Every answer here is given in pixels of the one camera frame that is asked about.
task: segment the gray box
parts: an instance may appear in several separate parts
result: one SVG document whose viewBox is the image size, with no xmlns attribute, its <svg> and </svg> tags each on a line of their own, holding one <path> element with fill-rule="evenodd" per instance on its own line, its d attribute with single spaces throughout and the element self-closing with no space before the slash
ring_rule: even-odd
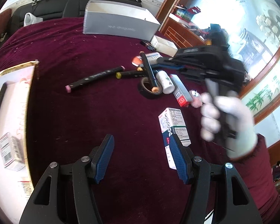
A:
<svg viewBox="0 0 280 224">
<path fill-rule="evenodd" d="M 160 23 L 145 8 L 111 1 L 90 0 L 83 33 L 118 35 L 151 41 Z"/>
</svg>

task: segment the metal bolt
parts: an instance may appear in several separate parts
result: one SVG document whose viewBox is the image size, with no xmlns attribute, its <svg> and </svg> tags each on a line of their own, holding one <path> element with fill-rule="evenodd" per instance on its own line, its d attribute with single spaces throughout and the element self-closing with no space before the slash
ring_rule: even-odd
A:
<svg viewBox="0 0 280 224">
<path fill-rule="evenodd" d="M 230 162 L 226 162 L 226 163 L 225 163 L 225 167 L 227 167 L 227 168 L 232 168 L 233 165 L 232 165 Z"/>
<path fill-rule="evenodd" d="M 50 163 L 50 168 L 55 168 L 57 167 L 58 163 L 56 163 L 55 161 L 54 162 L 51 162 Z"/>
<path fill-rule="evenodd" d="M 81 158 L 82 162 L 87 162 L 90 160 L 89 156 L 84 156 Z"/>
<path fill-rule="evenodd" d="M 196 161 L 196 162 L 201 162 L 201 161 L 202 161 L 202 158 L 199 157 L 199 156 L 195 156 L 195 157 L 194 157 L 194 161 Z"/>
</svg>

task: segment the black tape roll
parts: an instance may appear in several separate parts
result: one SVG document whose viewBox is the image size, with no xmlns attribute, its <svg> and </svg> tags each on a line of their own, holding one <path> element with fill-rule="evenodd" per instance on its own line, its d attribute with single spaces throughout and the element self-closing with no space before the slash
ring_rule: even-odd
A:
<svg viewBox="0 0 280 224">
<path fill-rule="evenodd" d="M 142 96 L 144 96 L 147 99 L 157 99 L 158 97 L 160 97 L 160 95 L 163 92 L 162 85 L 158 81 L 157 84 L 159 87 L 159 91 L 157 93 L 153 93 L 152 91 L 146 88 L 146 86 L 151 87 L 148 78 L 143 77 L 141 78 L 141 81 L 138 83 L 138 91 Z"/>
</svg>

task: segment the white glove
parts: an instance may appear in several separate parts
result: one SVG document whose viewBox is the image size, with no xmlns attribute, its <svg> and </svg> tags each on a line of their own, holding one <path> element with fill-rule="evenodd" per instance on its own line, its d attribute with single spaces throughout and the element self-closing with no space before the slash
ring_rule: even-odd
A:
<svg viewBox="0 0 280 224">
<path fill-rule="evenodd" d="M 220 116 L 219 110 L 211 103 L 212 98 L 209 93 L 201 95 L 204 103 L 201 108 L 201 137 L 206 141 L 214 140 L 214 134 L 220 131 L 221 125 L 217 120 Z M 217 96 L 214 104 L 227 115 L 227 123 L 231 123 L 233 117 L 234 125 L 231 129 L 237 132 L 236 139 L 227 139 L 227 156 L 232 160 L 238 160 L 253 152 L 257 145 L 257 135 L 254 132 L 254 118 L 247 106 L 239 98 Z"/>
</svg>

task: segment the wooden cabinet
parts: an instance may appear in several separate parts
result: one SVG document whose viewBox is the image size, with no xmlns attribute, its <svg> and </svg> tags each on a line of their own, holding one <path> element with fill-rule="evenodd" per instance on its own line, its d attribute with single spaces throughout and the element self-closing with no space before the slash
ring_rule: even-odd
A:
<svg viewBox="0 0 280 224">
<path fill-rule="evenodd" d="M 178 48 L 205 45 L 204 41 L 180 23 L 168 17 L 160 32 L 173 41 Z"/>
</svg>

